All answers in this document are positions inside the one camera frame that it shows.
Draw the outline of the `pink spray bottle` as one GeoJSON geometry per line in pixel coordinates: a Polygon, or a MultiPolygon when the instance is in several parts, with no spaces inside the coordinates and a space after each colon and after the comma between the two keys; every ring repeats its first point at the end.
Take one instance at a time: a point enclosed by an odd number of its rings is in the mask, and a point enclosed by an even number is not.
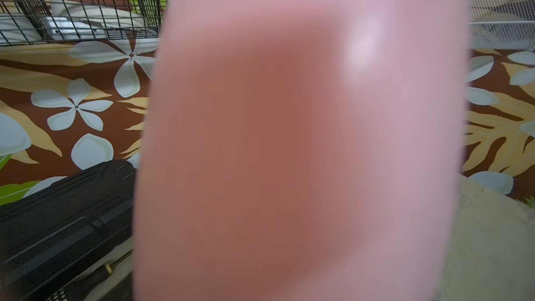
{"type": "Polygon", "coordinates": [[[467,76],[467,0],[170,0],[135,300],[432,300],[467,76]]]}

